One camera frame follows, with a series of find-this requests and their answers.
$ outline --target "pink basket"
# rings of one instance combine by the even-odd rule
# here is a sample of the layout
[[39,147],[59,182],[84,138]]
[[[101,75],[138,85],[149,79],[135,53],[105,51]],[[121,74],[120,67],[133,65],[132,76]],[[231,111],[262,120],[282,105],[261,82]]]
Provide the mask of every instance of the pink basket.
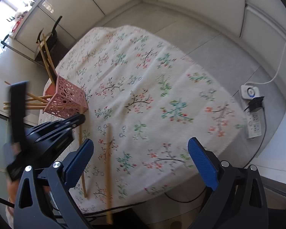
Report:
[[53,97],[43,113],[66,119],[79,113],[80,107],[83,108],[83,112],[88,110],[85,92],[60,75],[57,77],[56,87],[51,84],[45,95],[53,95]]

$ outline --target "metal screw head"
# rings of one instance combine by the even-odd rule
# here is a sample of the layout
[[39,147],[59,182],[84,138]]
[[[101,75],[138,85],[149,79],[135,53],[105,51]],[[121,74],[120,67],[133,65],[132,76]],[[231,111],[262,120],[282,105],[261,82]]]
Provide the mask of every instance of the metal screw head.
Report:
[[55,163],[53,163],[53,168],[58,168],[60,166],[60,162],[56,161]]
[[221,161],[221,166],[228,167],[229,163],[227,161]]
[[26,172],[29,172],[32,169],[31,165],[26,166],[26,168],[24,169]]
[[253,171],[256,171],[256,170],[257,170],[257,167],[252,164],[252,165],[250,165],[250,169],[253,170]]

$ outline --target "wooden chopstick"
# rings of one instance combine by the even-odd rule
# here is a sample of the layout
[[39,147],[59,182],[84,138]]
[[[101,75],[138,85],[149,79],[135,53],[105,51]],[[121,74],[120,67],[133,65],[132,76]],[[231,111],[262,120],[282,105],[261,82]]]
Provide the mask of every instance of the wooden chopstick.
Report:
[[33,102],[26,102],[26,106],[47,106],[47,103],[39,103],[39,102],[36,102],[36,103],[33,103]]
[[[83,107],[81,106],[80,107],[80,114],[83,113]],[[83,143],[83,132],[82,132],[82,124],[79,125],[79,130],[80,130],[80,133],[79,133],[79,138],[78,138],[78,141],[79,141],[79,146],[82,145]],[[87,191],[86,191],[86,184],[85,184],[85,175],[84,175],[84,172],[82,173],[82,186],[83,186],[83,193],[84,193],[84,197],[87,198]]]
[[[42,98],[42,99],[47,99],[47,98],[52,98],[53,95],[44,95],[44,96],[39,96],[39,98]],[[31,102],[31,101],[36,101],[34,98],[28,98],[28,99],[25,99],[26,102]],[[3,102],[3,104],[5,105],[9,105],[11,104],[11,102]]]
[[[39,98],[42,98],[42,99],[47,99],[47,98],[52,98],[53,95],[44,95],[44,96],[39,96]],[[34,98],[28,98],[26,99],[26,102],[30,102],[30,101],[35,101]]]
[[57,76],[57,73],[56,73],[56,70],[55,70],[55,67],[54,67],[54,64],[53,64],[50,52],[49,52],[49,48],[47,47],[46,37],[44,36],[44,33],[42,34],[42,38],[43,38],[43,42],[44,42],[44,48],[46,49],[48,61],[49,61],[50,65],[51,65],[55,75]]
[[26,92],[26,94],[27,94],[28,96],[34,98],[34,99],[37,100],[37,101],[44,102],[44,103],[48,103],[48,102],[49,102],[49,101],[44,100],[44,99],[42,99],[42,98],[39,98],[38,96],[35,96],[35,95],[33,95],[33,94],[29,93],[29,92]]
[[[107,151],[106,151],[106,197],[107,209],[111,208],[111,170],[110,170],[110,142],[112,139],[111,124],[107,124]],[[106,222],[109,225],[113,224],[111,211],[106,212]]]
[[51,79],[52,84],[55,86],[54,79],[53,79],[53,77],[52,77],[52,75],[51,75],[51,72],[50,72],[50,70],[49,70],[49,66],[48,66],[48,64],[47,64],[47,61],[46,61],[46,59],[45,59],[45,57],[44,57],[42,48],[41,48],[41,46],[40,46],[40,41],[38,40],[37,42],[38,42],[38,47],[39,47],[39,50],[40,50],[40,54],[41,54],[41,57],[42,57],[44,66],[46,67],[47,73],[48,73],[48,75],[49,75],[49,78]]
[[[26,110],[37,110],[37,109],[45,109],[46,107],[45,106],[26,106]],[[64,107],[63,106],[58,106],[57,109],[63,109]],[[11,109],[11,106],[4,106],[3,107],[3,110],[8,110],[8,109]]]

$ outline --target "round table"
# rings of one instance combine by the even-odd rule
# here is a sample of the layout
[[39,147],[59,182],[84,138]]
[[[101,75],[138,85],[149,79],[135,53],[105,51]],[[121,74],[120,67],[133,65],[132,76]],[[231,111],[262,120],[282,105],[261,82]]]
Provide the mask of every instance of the round table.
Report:
[[[88,198],[81,181],[69,191],[83,213],[106,209],[107,144],[112,206],[118,207],[146,201],[197,174],[187,150],[191,137],[218,156],[243,127],[242,109],[212,76],[137,27],[93,28],[56,71],[85,91],[89,107],[82,126],[83,140],[90,138],[95,147],[84,173]],[[40,113],[39,123],[57,119]],[[79,132],[73,131],[74,141],[58,160],[77,150]]]

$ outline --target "electrical outlet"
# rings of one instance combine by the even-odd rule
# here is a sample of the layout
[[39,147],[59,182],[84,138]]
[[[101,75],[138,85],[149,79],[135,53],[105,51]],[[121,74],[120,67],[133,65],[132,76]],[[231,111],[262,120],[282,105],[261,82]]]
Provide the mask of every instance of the electrical outlet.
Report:
[[248,138],[254,138],[262,135],[258,112],[250,113],[249,109],[245,111],[247,119]]
[[[255,97],[257,95],[259,96],[259,90],[256,87],[253,87],[255,89]],[[243,104],[243,109],[246,109],[249,103],[249,100],[252,98],[246,97],[244,94],[247,94],[247,86],[242,85],[241,86],[241,93],[242,93],[242,104]],[[254,138],[262,135],[262,130],[261,130],[261,124],[260,124],[260,119],[259,119],[259,112],[250,112],[249,109],[245,111],[246,114],[246,120],[247,120],[247,138]]]

